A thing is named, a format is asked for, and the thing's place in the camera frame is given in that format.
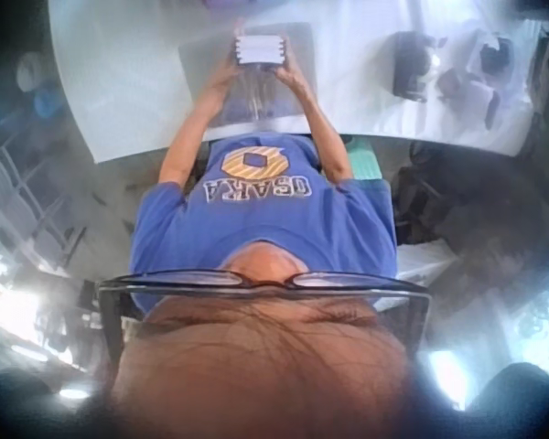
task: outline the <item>eyeglasses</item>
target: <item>eyeglasses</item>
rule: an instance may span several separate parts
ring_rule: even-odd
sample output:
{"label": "eyeglasses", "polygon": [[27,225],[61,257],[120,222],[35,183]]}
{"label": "eyeglasses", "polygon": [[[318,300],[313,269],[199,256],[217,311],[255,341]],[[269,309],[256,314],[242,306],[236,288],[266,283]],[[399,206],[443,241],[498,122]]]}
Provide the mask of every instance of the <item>eyeglasses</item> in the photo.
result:
{"label": "eyeglasses", "polygon": [[277,298],[305,301],[321,298],[367,299],[382,324],[413,356],[423,338],[430,296],[423,286],[381,276],[357,273],[300,273],[283,283],[253,282],[223,270],[169,270],[131,274],[98,284],[103,331],[110,359],[119,363],[124,349],[120,297],[182,296],[255,300]]}

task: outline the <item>blue t-shirt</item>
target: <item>blue t-shirt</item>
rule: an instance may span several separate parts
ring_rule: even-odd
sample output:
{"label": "blue t-shirt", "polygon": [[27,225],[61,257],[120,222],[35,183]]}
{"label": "blue t-shirt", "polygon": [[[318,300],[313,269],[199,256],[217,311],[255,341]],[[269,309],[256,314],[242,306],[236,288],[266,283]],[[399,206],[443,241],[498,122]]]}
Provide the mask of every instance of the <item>blue t-shirt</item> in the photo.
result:
{"label": "blue t-shirt", "polygon": [[[247,134],[211,148],[205,176],[187,198],[162,183],[144,198],[132,244],[131,272],[219,268],[241,247],[268,241],[311,271],[396,275],[388,184],[331,185],[304,136]],[[148,312],[159,297],[136,294]]]}

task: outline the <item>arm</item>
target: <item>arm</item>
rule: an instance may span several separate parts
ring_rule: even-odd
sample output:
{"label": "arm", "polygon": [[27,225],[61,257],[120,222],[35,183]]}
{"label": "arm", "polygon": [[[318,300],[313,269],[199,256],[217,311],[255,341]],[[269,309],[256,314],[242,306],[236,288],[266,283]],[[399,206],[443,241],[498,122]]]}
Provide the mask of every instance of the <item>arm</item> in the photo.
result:
{"label": "arm", "polygon": [[298,67],[288,41],[286,41],[285,65],[278,68],[275,75],[291,89],[301,103],[328,180],[338,184],[341,180],[354,178],[346,147],[319,108],[317,99]]}
{"label": "arm", "polygon": [[204,91],[195,103],[193,112],[181,125],[168,148],[158,177],[159,183],[173,181],[181,188],[185,186],[195,164],[203,134],[211,119],[221,111],[237,74],[238,68],[229,56],[211,75]]}

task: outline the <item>forearm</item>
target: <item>forearm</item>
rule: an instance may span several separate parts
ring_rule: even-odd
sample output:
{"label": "forearm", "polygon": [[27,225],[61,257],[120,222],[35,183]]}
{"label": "forearm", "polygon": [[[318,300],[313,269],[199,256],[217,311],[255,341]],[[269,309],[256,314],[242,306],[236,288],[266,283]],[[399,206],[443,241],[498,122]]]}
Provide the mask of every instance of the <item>forearm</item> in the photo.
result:
{"label": "forearm", "polygon": [[191,169],[195,164],[203,134],[213,116],[213,110],[203,105],[196,105],[193,112],[179,128],[175,139],[168,148],[161,166],[159,183],[174,181],[181,188],[185,187]]}
{"label": "forearm", "polygon": [[318,149],[319,159],[328,180],[338,184],[341,180],[354,178],[346,147],[339,134],[321,111],[318,102],[308,90],[296,93],[311,129],[311,135]]}

